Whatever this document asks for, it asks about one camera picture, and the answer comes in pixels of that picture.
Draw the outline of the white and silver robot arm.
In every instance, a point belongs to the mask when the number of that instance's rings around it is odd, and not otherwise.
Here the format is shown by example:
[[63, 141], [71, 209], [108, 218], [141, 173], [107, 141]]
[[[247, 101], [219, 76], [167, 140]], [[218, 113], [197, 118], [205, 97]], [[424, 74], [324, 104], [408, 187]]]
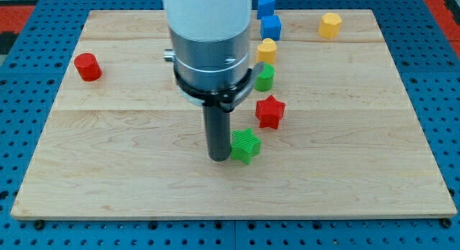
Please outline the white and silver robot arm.
[[194, 104], [233, 111], [263, 62], [250, 66], [252, 0], [162, 0], [177, 84]]

